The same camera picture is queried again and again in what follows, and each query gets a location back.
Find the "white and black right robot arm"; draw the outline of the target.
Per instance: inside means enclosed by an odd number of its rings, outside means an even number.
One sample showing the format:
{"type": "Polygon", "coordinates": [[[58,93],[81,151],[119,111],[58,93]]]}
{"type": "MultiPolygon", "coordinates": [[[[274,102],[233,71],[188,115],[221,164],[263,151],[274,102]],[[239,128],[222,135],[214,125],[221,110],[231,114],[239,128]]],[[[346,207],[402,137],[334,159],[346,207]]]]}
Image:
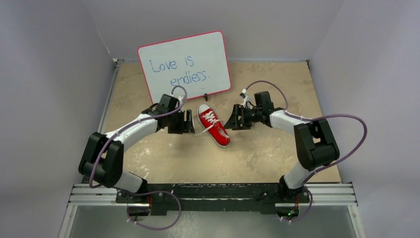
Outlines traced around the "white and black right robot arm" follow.
{"type": "Polygon", "coordinates": [[[286,114],[285,109],[274,106],[267,91],[255,93],[254,97],[254,106],[247,100],[233,106],[224,128],[246,130],[260,122],[294,136],[298,161],[290,172],[280,178],[277,189],[279,198],[289,202],[302,191],[311,173],[339,158],[339,148],[326,119],[293,118],[286,114]]]}

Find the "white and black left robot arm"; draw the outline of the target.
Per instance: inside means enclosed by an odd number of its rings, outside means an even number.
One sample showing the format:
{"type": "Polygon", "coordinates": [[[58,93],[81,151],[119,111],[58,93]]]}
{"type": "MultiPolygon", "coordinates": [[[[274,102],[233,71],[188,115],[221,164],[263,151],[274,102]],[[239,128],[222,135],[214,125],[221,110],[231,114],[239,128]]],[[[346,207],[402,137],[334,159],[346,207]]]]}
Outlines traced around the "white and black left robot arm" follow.
{"type": "Polygon", "coordinates": [[[148,196],[148,182],[123,168],[124,153],[145,137],[167,128],[169,134],[194,133],[191,110],[182,109],[183,96],[163,94],[158,103],[143,110],[134,120],[114,131],[92,133],[87,141],[78,172],[107,188],[128,192],[136,203],[148,196]]]}

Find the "red canvas sneaker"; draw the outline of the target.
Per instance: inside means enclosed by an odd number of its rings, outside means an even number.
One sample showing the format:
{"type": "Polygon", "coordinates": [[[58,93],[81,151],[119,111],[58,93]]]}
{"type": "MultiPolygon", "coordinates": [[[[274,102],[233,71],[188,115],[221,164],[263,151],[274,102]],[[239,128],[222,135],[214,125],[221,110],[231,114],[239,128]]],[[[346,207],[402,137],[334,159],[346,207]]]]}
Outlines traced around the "red canvas sneaker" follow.
{"type": "Polygon", "coordinates": [[[218,146],[227,147],[230,144],[230,136],[210,105],[200,104],[197,108],[197,116],[200,125],[204,129],[203,133],[209,134],[218,146]]]}

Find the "white shoelace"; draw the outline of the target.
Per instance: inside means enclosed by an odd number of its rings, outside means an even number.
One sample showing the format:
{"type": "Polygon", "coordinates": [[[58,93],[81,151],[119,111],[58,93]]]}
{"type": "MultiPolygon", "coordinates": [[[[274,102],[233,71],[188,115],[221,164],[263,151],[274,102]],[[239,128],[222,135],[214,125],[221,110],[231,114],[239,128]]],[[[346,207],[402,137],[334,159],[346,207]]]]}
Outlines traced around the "white shoelace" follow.
{"type": "Polygon", "coordinates": [[[201,124],[202,127],[204,128],[204,130],[195,134],[195,136],[201,136],[203,133],[208,132],[210,129],[215,127],[223,137],[226,137],[226,138],[230,137],[224,131],[224,129],[222,129],[220,126],[218,126],[218,123],[220,122],[220,119],[217,117],[217,115],[215,114],[214,111],[210,110],[206,113],[205,112],[199,113],[197,117],[198,117],[200,122],[201,122],[201,119],[206,121],[208,123],[208,126],[204,127],[204,125],[201,124]]]}

